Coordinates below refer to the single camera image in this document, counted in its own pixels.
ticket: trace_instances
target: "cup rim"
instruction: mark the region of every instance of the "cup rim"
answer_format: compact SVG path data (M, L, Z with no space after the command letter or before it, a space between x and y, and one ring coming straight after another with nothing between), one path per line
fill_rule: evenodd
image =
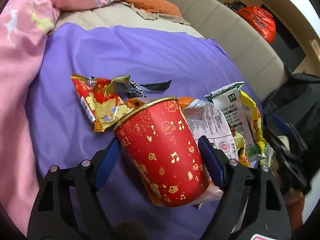
M126 114L124 117L122 117L115 125L114 129L113 129L113 132L116 133L116 131L118 130L118 128L124 123L126 122L128 119L130 119L132 116L134 116L135 114L151 107L151 106L154 106L156 104L159 104L161 102L164 102L164 101L169 101L169 100L176 100L178 101L179 99L177 97L165 97L165 98L159 98L155 101L152 101L150 103L147 103L147 104L144 104L143 106L140 106L138 107L137 109L129 112L128 114Z

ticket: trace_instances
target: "purple fabric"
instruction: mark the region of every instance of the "purple fabric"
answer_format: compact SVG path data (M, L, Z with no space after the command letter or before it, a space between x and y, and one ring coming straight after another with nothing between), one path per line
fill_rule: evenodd
M112 129L92 132L93 126L71 82L72 73L106 78L130 74L137 83L172 79L167 91L146 92L146 96L154 98L174 95L205 100L207 93L243 80L214 40L122 26L85 31L78 25L65 24L49 36L26 104L41 176L51 165L64 169L91 159L113 137ZM260 102L248 84L244 91ZM135 220L151 240L198 240L218 204L205 203L199 211L193 206L154 206L138 172L123 152L98 197L113 226Z

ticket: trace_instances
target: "pink blanket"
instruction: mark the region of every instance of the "pink blanket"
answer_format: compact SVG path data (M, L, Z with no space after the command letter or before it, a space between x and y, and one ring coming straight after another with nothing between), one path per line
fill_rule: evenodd
M60 10L92 9L113 1L119 0L9 0L0 14L0 201L25 235L39 186L24 106L47 33Z

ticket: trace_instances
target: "beige headboard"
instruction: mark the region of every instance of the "beige headboard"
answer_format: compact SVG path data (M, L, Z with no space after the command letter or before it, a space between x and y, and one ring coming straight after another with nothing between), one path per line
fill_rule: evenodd
M206 39L214 38L234 61L261 100L286 80L284 65L265 39L216 0L167 0Z

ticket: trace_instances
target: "yellow deer print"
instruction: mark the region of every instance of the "yellow deer print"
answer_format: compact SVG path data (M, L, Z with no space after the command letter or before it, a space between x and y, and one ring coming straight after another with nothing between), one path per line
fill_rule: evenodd
M39 17L37 16L36 12L33 9L29 10L29 14L31 15L31 22L35 22L36 27L39 30L47 33L49 30L51 30L54 27L49 17L39 19Z

